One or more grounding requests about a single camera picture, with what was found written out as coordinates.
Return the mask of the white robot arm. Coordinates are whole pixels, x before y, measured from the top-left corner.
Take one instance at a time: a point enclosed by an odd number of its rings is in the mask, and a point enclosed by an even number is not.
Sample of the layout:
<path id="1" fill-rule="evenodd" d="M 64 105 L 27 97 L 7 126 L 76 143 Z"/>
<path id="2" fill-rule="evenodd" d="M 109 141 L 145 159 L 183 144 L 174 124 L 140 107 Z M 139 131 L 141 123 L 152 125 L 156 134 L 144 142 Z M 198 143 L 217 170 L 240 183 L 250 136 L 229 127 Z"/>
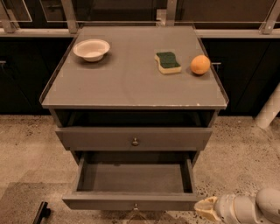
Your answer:
<path id="1" fill-rule="evenodd" d="M 194 209 L 216 224 L 280 224 L 280 191 L 263 188 L 255 197 L 213 196 L 197 202 Z"/>

